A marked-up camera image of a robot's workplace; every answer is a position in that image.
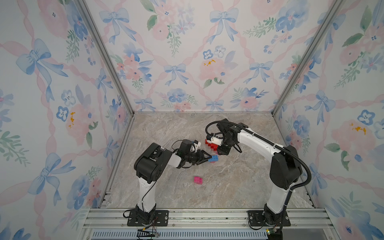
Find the blue 2x4 lego brick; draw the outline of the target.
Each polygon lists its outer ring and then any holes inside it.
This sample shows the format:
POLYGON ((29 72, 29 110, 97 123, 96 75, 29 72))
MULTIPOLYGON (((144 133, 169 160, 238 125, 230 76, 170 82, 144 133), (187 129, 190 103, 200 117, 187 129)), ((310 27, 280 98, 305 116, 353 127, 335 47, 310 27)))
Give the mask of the blue 2x4 lego brick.
POLYGON ((212 156, 210 159, 209 159, 209 162, 210 163, 215 163, 219 160, 219 156, 218 155, 214 155, 212 156))

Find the red 2x4 lego brick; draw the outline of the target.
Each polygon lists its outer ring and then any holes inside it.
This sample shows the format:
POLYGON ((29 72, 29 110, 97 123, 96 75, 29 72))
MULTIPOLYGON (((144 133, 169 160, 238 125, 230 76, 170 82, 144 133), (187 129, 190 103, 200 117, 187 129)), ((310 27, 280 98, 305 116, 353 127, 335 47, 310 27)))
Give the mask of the red 2x4 lego brick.
POLYGON ((211 147, 211 149, 213 149, 214 151, 217 150, 217 148, 218 148, 217 145, 211 145, 210 147, 211 147))

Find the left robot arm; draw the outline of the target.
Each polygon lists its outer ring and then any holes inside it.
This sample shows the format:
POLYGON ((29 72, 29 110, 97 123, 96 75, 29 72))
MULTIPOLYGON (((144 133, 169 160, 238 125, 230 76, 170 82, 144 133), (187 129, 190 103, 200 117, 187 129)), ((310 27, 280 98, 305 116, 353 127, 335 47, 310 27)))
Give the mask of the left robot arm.
POLYGON ((197 166, 208 162, 212 155, 200 149, 198 141, 181 140, 178 148, 168 150, 152 143, 136 160, 134 170, 139 180, 139 201, 135 207, 135 223, 148 226, 155 221, 156 183, 167 166, 177 169, 185 168, 185 164, 197 166))

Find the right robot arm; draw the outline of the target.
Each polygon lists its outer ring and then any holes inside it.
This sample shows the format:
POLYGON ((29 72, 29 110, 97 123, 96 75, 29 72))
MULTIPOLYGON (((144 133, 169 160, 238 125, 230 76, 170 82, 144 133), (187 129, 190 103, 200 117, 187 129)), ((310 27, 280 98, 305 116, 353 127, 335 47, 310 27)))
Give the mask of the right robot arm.
POLYGON ((293 146, 278 145, 243 123, 235 124, 224 119, 216 125, 219 132, 207 134, 207 141, 218 146, 219 155, 228 155, 231 149, 241 152, 239 145, 243 144, 269 161, 268 176, 273 186, 264 206, 264 221, 269 226, 281 224, 285 219, 294 186, 303 173, 297 150, 293 146))

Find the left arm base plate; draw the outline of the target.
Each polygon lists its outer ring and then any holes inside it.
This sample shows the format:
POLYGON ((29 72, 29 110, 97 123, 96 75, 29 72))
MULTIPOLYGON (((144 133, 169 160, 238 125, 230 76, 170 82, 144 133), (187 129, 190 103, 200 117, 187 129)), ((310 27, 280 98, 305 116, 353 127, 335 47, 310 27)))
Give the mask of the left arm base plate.
POLYGON ((128 227, 167 227, 169 222, 169 211, 167 210, 152 210, 145 213, 140 209, 130 211, 129 216, 123 217, 127 219, 128 227))

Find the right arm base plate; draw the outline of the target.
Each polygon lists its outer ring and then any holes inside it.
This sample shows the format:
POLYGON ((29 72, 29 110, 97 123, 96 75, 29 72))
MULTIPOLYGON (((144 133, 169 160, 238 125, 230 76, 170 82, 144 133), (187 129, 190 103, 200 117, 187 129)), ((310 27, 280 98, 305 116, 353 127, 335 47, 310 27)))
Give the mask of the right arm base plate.
POLYGON ((251 227, 290 227, 291 222, 287 212, 282 217, 282 214, 274 214, 265 212, 264 210, 249 210, 247 211, 249 223, 251 227))

